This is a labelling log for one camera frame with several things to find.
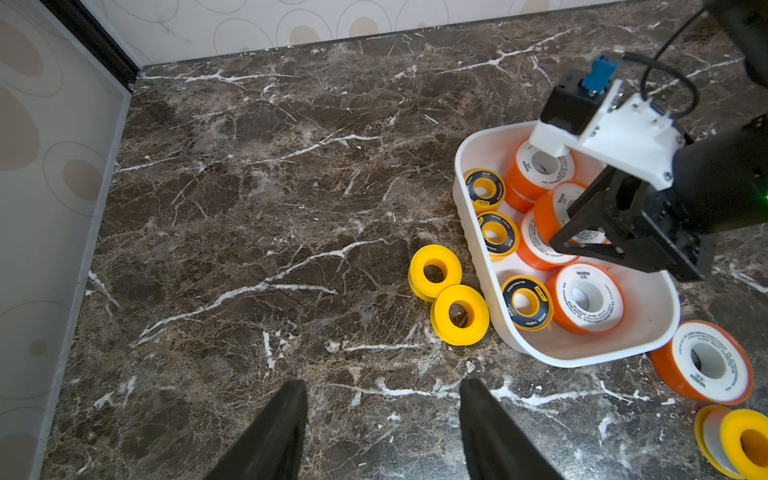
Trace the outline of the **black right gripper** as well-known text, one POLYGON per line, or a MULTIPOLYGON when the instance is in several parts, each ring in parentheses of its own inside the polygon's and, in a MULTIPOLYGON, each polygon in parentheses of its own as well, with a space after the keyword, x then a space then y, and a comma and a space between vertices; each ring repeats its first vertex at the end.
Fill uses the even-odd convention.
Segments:
POLYGON ((767 220, 767 118, 697 141, 672 160, 673 184, 647 182, 606 167, 568 208, 549 241, 557 252, 638 271, 667 271, 680 282, 711 273, 721 232, 767 220), (603 231, 608 243, 572 240, 603 231))

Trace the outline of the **orange white tape roll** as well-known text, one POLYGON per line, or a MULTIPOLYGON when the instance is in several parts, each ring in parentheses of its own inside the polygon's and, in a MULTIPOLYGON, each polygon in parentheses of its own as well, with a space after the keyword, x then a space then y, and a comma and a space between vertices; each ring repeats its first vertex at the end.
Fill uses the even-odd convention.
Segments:
POLYGON ((586 189, 580 182, 565 181, 536 201, 534 221, 540 236, 547 244, 570 221, 568 209, 586 189))
POLYGON ((667 386, 687 398, 737 405, 754 390, 754 372, 745 350, 732 335, 709 322, 681 324, 649 358, 667 386))
POLYGON ((576 162, 571 154, 554 157, 526 139, 505 173, 505 201, 514 210, 527 213, 540 197, 561 183, 573 180, 575 174, 576 162))
POLYGON ((618 282, 599 266, 577 262, 550 277, 545 286, 553 300, 553 321, 578 335, 608 332, 625 314, 618 282))
POLYGON ((553 271, 569 265, 579 259, 576 255, 566 255, 555 251, 540 235, 534 212, 528 211, 520 222, 521 234, 520 246, 517 249, 518 256, 530 267, 553 271))

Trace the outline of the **white plastic storage box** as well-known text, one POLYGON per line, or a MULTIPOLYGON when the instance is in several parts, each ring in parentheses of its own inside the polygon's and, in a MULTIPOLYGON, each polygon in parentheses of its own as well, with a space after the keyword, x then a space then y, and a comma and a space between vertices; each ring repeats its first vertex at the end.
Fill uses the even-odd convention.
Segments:
POLYGON ((517 255, 493 261, 464 181, 459 178, 453 183, 453 200, 490 320, 509 347, 551 366, 577 368, 639 355, 658 349, 672 339, 681 320, 681 307, 676 285, 668 272, 646 273, 589 257, 580 257, 577 261, 599 266, 617 281, 622 291, 625 309, 620 324, 606 333, 590 335, 570 333, 555 322, 538 331, 517 329, 508 316, 501 286, 516 275, 545 282, 554 273, 534 269, 517 255))

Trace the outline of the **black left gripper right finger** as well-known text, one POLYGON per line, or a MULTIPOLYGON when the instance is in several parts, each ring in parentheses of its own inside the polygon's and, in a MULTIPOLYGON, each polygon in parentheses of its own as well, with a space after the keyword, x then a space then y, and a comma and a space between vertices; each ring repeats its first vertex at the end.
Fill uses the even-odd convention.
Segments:
POLYGON ((462 443, 472 479, 562 479, 479 379, 462 380, 459 393, 462 443))

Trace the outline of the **yellow black tape spool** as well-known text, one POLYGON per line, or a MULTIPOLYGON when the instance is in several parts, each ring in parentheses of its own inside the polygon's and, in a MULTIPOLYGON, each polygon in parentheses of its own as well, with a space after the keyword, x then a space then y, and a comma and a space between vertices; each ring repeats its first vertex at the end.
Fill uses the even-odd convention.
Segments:
POLYGON ((493 262, 500 262, 515 254, 521 236, 516 224, 497 211, 485 211, 477 216, 486 250, 493 262))
POLYGON ((504 203, 506 184, 497 173, 474 169, 464 175, 464 181, 476 213, 496 211, 504 203))
POLYGON ((518 330, 538 331, 552 320, 552 296, 539 280, 518 275, 502 286, 502 296, 509 317, 518 330))

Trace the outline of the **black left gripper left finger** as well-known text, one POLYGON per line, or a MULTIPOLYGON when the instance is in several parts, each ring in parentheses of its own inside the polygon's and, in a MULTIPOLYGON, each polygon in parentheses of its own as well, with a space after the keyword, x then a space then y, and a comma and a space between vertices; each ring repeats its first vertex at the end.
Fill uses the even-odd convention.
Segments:
POLYGON ((302 380, 289 380, 222 455, 208 479, 296 479, 308 421, 302 380))

